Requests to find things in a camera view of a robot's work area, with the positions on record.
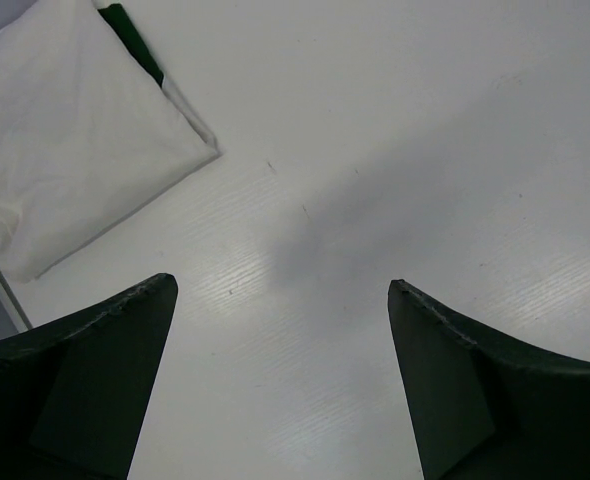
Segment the white and green t-shirt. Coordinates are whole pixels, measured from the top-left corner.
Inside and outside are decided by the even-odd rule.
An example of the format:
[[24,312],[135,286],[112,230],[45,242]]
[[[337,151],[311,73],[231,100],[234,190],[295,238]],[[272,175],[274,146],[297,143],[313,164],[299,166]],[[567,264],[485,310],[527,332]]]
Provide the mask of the white and green t-shirt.
[[0,30],[0,271],[28,282],[216,158],[90,1]]

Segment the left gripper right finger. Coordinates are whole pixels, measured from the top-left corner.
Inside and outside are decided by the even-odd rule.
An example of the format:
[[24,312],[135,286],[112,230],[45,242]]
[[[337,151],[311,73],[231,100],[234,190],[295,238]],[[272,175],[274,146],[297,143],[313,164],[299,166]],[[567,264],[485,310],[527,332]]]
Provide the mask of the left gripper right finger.
[[590,479],[590,362],[528,344],[403,280],[388,312],[427,479]]

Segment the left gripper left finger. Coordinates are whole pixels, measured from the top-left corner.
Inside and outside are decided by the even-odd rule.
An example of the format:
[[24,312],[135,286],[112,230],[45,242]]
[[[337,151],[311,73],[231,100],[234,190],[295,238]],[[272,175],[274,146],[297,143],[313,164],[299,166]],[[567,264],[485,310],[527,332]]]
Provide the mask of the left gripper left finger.
[[0,479],[125,479],[178,285],[154,275],[0,340]]

